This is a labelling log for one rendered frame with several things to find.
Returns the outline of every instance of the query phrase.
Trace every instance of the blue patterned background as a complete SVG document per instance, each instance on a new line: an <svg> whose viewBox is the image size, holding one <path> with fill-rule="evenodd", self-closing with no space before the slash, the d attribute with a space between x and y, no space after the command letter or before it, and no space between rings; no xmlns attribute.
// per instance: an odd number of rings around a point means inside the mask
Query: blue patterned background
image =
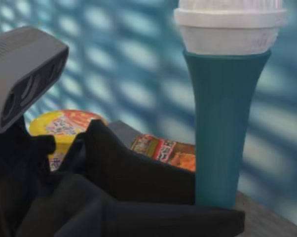
<svg viewBox="0 0 297 237"><path fill-rule="evenodd" d="M88 110L194 141L178 0L0 0L0 32L33 25L71 47L61 80L26 113ZM252 105L239 189L297 224L297 0Z"/></svg>

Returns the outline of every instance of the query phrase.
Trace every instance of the table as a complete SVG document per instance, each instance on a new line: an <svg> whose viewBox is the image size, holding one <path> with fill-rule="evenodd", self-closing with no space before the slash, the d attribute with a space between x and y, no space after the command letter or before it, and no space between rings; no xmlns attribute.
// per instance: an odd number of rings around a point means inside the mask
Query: table
<svg viewBox="0 0 297 237"><path fill-rule="evenodd" d="M109 128L127 147L141 134L121 121L109 124ZM296 225L241 192L236 198L236 209L246 212L245 232L240 237L297 237Z"/></svg>

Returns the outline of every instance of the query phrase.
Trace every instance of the teal bottle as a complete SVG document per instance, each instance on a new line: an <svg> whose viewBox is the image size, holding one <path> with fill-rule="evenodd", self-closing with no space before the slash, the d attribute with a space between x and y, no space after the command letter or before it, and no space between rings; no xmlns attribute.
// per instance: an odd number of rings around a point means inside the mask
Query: teal bottle
<svg viewBox="0 0 297 237"><path fill-rule="evenodd" d="M235 206L251 102L270 55L184 52L196 103L196 205Z"/></svg>

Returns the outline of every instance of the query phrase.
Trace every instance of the instant noodle cup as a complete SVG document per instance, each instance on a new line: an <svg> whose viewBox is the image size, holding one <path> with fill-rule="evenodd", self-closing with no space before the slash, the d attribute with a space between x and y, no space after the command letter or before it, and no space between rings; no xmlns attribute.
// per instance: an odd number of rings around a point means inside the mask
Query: instant noodle cup
<svg viewBox="0 0 297 237"><path fill-rule="evenodd" d="M100 115L77 110L62 110L43 114L30 123L32 136L54 135L56 151L49 156L50 168L57 170L68 152L77 134L85 132L91 120L101 119Z"/></svg>

